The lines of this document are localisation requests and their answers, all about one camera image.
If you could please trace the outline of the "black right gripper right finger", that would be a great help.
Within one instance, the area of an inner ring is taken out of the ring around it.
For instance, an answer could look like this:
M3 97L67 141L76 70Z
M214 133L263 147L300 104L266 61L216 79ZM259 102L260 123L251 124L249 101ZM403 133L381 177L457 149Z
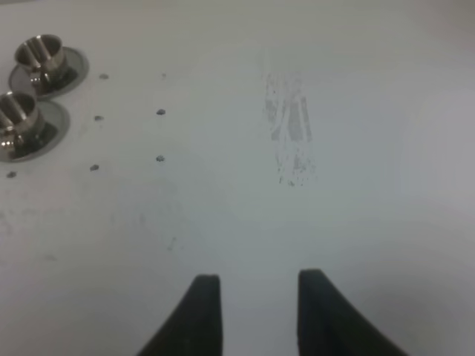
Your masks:
M298 275L300 355L404 355L344 297L321 270Z

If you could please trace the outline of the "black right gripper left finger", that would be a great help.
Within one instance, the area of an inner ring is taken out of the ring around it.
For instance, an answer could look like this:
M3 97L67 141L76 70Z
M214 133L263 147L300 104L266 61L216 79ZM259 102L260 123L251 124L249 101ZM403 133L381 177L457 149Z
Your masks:
M175 310L139 354L222 355L220 278L217 275L196 276Z

